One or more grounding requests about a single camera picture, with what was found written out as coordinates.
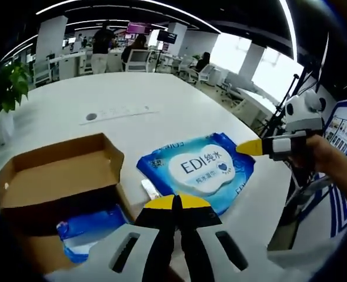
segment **window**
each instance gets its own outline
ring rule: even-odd
[[[291,58],[272,49],[266,48],[252,81],[266,91],[276,102],[281,102],[289,89],[293,75],[301,75],[303,66]]]
[[[160,29],[154,29],[151,33],[150,33],[150,38],[149,38],[149,42],[148,42],[148,46],[156,46],[156,44],[158,43],[158,33],[159,33]],[[159,41],[159,45],[158,45],[158,50],[162,50],[163,49],[163,42]]]
[[[251,41],[228,33],[221,33],[211,52],[210,62],[220,68],[239,73]]]

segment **computer monitor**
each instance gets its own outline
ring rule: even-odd
[[[163,41],[170,44],[175,44],[176,37],[178,37],[177,34],[174,34],[168,31],[159,31],[158,37],[156,40]]]
[[[136,33],[136,34],[150,34],[152,28],[148,23],[142,22],[130,22],[128,28],[126,29],[127,33]]]

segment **screen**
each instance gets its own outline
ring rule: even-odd
[[[127,33],[137,33],[137,34],[150,34],[151,26],[147,23],[141,22],[130,22],[128,24]]]
[[[74,42],[75,42],[75,37],[70,37],[69,38],[69,44],[74,43]]]
[[[175,44],[177,36],[177,34],[170,33],[168,31],[159,31],[158,38],[156,40]]]

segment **blue plastic bag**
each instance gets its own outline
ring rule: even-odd
[[[255,160],[236,152],[226,134],[167,145],[142,157],[137,168],[163,196],[186,193],[224,213],[253,172]]]
[[[72,217],[57,225],[64,253],[73,263],[87,260],[89,249],[127,221],[121,208]]]

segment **person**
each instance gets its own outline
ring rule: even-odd
[[[82,34],[80,33],[76,38],[75,42],[73,44],[73,52],[78,52],[82,48],[82,43],[83,43],[83,37]]]
[[[91,68],[94,75],[105,73],[107,67],[107,56],[109,44],[114,40],[115,35],[107,29],[109,22],[103,23],[102,28],[94,35],[92,47]]]
[[[86,48],[87,46],[87,38],[84,37],[83,41],[82,41],[82,48]]]
[[[133,49],[139,49],[139,50],[147,50],[146,45],[146,36],[143,34],[139,34],[137,38],[134,40],[133,44],[126,47],[121,54],[121,61],[122,61],[122,69],[125,71],[125,64],[127,63],[129,56],[131,54],[131,51]]]
[[[76,39],[75,39],[75,42],[82,42],[84,40],[84,38],[82,37],[82,34],[80,33]]]
[[[315,170],[327,174],[347,199],[347,156],[318,135],[310,137],[306,143],[313,151]],[[292,160],[299,167],[305,163],[300,156],[293,156]],[[347,234],[311,281],[347,281]]]
[[[207,65],[210,64],[210,53],[209,52],[205,52],[202,55],[202,59],[200,59],[197,63],[197,65],[195,66],[195,70],[197,72],[200,72],[203,70],[204,67],[206,67]]]

